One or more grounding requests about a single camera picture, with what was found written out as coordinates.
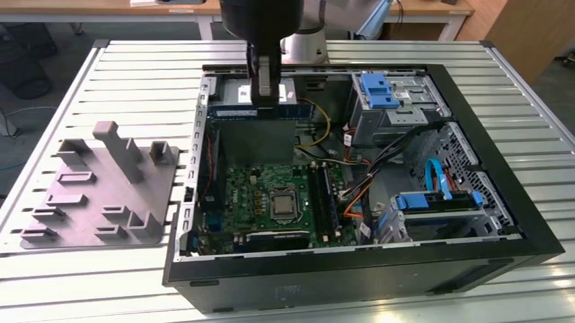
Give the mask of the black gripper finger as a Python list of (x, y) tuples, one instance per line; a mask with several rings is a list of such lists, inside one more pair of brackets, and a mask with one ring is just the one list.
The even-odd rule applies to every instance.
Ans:
[(279, 43), (256, 45), (247, 43), (247, 71), (251, 85), (251, 102), (258, 108), (279, 104), (282, 79), (282, 49)]

